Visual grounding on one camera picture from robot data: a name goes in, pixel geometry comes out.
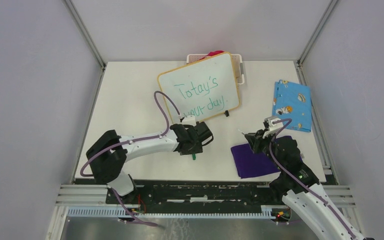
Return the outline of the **yellow-framed whiteboard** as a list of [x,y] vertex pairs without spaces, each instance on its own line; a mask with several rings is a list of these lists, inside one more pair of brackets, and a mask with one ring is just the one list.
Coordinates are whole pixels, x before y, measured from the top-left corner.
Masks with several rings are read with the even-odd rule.
[[194,115],[205,121],[241,105],[234,61],[229,52],[198,60],[158,75],[170,120]]

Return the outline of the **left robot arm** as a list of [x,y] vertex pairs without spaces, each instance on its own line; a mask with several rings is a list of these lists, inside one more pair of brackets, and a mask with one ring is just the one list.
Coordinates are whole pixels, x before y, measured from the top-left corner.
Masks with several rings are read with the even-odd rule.
[[107,185],[125,204],[131,204],[137,198],[137,190],[132,177],[123,172],[125,163],[160,152],[177,152],[181,156],[200,154],[213,140],[213,133],[205,122],[194,125],[176,123],[161,133],[138,138],[108,130],[86,152],[87,162],[80,174],[86,177],[84,170],[90,167],[90,176],[96,184]]

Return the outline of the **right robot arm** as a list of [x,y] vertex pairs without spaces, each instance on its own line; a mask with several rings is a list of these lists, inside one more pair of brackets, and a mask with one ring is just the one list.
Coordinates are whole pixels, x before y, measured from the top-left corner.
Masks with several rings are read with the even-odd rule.
[[286,204],[320,240],[365,240],[329,198],[313,171],[302,161],[296,140],[260,129],[244,134],[254,154],[264,154],[279,168],[269,184],[269,199]]

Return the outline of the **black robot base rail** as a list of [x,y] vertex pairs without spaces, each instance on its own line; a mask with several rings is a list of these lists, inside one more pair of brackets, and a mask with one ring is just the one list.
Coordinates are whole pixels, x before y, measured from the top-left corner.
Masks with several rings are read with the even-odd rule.
[[146,214],[247,214],[262,206],[284,207],[267,182],[135,180],[121,197]]

